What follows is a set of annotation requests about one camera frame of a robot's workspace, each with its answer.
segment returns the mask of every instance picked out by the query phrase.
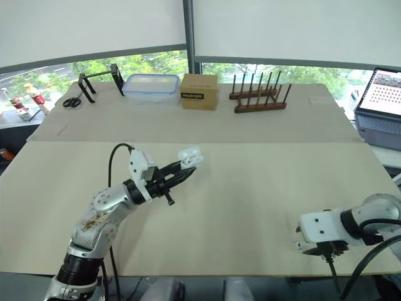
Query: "plastic food container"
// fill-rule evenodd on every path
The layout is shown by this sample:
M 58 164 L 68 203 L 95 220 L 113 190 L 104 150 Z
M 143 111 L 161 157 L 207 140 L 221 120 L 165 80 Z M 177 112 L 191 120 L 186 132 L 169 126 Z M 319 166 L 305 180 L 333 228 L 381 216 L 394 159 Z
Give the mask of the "plastic food container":
M 125 82 L 123 92 L 135 105 L 176 107 L 180 102 L 179 87 L 177 75 L 133 74 Z

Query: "cable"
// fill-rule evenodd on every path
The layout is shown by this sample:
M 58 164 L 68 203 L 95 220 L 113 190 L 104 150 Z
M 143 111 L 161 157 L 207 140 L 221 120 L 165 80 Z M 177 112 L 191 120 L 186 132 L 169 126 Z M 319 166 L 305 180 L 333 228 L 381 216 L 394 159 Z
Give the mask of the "cable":
M 118 273 L 117 273 L 117 266 L 115 265 L 115 260 L 114 260 L 114 254 L 113 254 L 113 247 L 110 247 L 110 257 L 112 259 L 112 267 L 113 267 L 113 273 L 114 273 L 114 281 L 115 281 L 115 287 L 117 291 L 117 300 L 121 301 L 121 290 L 120 290 L 120 281 L 118 279 Z
M 117 144 L 113 150 L 112 153 L 110 154 L 110 158 L 108 160 L 108 181 L 107 181 L 107 187 L 111 187 L 112 186 L 112 163 L 113 163 L 113 157 L 114 157 L 114 153 L 116 152 L 116 150 L 121 147 L 121 146 L 125 146 L 126 148 L 128 148 L 128 151 L 131 152 L 134 148 L 132 146 L 130 146 L 127 143 L 119 143 Z M 113 273 L 114 273 L 114 281 L 115 281 L 115 286 L 116 286 L 116 291 L 117 291 L 117 300 L 121 301 L 121 290 L 120 290 L 120 281 L 118 279 L 118 272 L 117 272 L 117 266 L 115 264 L 115 259 L 114 259 L 114 253 L 113 253 L 113 247 L 110 247 L 110 258 L 112 259 L 112 267 L 113 267 Z
M 401 241 L 401 235 L 396 235 L 391 238 L 389 238 L 386 241 L 383 241 L 379 245 L 377 245 L 374 249 L 372 249 L 363 259 L 360 261 L 360 263 L 357 265 L 357 267 L 354 269 L 351 278 L 349 281 L 346 283 L 344 291 L 340 294 L 340 299 L 344 300 L 347 298 L 348 294 L 350 293 L 350 290 L 352 289 L 352 286 L 355 284 L 357 281 L 358 277 L 360 276 L 361 272 L 365 267 L 377 256 L 379 255 L 384 249 L 388 248 L 389 246 L 393 245 L 394 243 L 397 243 Z
M 108 281 L 107 281 L 107 273 L 105 263 L 102 260 L 100 264 L 102 266 L 102 274 L 103 274 L 103 287 L 105 288 L 105 301 L 108 301 Z
M 121 146 L 127 147 L 129 152 L 131 152 L 134 149 L 132 146 L 130 146 L 127 143 L 119 143 L 114 147 L 114 149 L 112 150 L 112 153 L 110 154 L 110 158 L 108 160 L 108 182 L 107 182 L 108 186 L 107 187 L 110 187 L 112 185 L 112 162 L 113 162 L 114 153 Z
M 143 279 L 143 277 L 139 278 L 139 281 L 138 281 L 137 285 L 135 286 L 135 288 L 134 288 L 133 292 L 131 293 L 131 295 L 128 296 L 126 301 L 130 301 L 130 299 L 135 295 L 135 293 L 137 292 L 137 289 L 138 289 L 139 284 L 142 281 L 142 279 Z
M 360 223 L 359 228 L 361 231 L 364 231 L 364 228 L 369 224 L 399 224 L 401 225 L 401 221 L 397 219 L 390 219 L 390 218 L 373 218 L 368 219 Z
M 330 270 L 331 270 L 331 274 L 333 275 L 333 282 L 334 282 L 334 286 L 336 288 L 337 294 L 341 295 L 341 289 L 340 289 L 340 284 L 338 283 L 337 272 L 336 272 L 336 269 L 333 264 L 333 257 L 331 256 L 329 258 L 326 258 L 326 262 L 328 263 Z

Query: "green tree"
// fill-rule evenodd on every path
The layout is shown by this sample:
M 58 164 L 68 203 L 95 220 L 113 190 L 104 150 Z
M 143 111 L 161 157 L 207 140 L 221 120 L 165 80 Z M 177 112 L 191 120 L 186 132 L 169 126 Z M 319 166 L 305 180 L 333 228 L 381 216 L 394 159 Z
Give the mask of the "green tree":
M 47 74 L 48 81 L 46 82 L 46 86 L 52 90 L 57 91 L 62 94 L 67 92 L 68 88 L 70 87 L 72 81 L 69 78 L 65 77 L 58 77 L 55 73 Z
M 15 97 L 24 97 L 26 95 L 24 85 L 27 83 L 27 81 L 23 75 L 14 77 L 11 83 L 13 86 L 9 90 Z

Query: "scissors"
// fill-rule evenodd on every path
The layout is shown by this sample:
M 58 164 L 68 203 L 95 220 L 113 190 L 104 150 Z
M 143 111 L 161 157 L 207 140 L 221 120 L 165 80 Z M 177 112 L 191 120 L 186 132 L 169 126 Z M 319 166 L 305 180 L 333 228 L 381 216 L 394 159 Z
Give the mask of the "scissors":
M 81 104 L 81 100 L 78 97 L 71 97 L 63 102 L 64 108 L 76 108 Z

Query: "wooden table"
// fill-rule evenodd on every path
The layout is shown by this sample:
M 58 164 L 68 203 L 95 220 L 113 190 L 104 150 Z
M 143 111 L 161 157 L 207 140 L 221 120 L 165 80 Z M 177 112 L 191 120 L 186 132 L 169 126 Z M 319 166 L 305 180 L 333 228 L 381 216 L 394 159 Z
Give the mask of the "wooden table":
M 107 186 L 111 142 L 28 142 L 0 177 L 0 271 L 54 274 L 74 224 Z M 121 275 L 329 275 L 295 248 L 303 213 L 359 206 L 377 192 L 400 196 L 369 146 L 198 144 L 202 167 L 164 198 L 141 205 L 114 243 Z M 141 144 L 159 166 L 190 144 Z M 113 183 L 129 178 L 118 151 Z M 369 250 L 351 247 L 335 264 L 351 274 Z M 365 273 L 399 273 L 387 250 Z
M 95 104 L 59 100 L 0 177 L 0 271 L 54 274 L 74 224 L 107 186 L 116 142 L 130 141 L 159 166 L 200 146 L 202 167 L 175 187 L 176 200 L 142 205 L 114 243 L 121 275 L 329 275 L 320 258 L 295 248 L 303 213 L 351 208 L 373 193 L 400 193 L 323 85 L 294 85 L 288 107 L 235 114 L 230 85 L 215 112 L 143 108 L 96 83 Z M 113 183 L 129 178 L 128 155 L 113 163 Z M 368 252 L 336 259 L 351 274 Z M 398 273 L 385 251 L 365 273 Z
M 65 109 L 72 85 L 30 141 L 102 142 L 358 142 L 362 141 L 324 85 L 293 85 L 285 110 L 235 114 L 231 85 L 219 85 L 216 111 L 138 107 L 114 83 L 95 83 L 96 103 Z

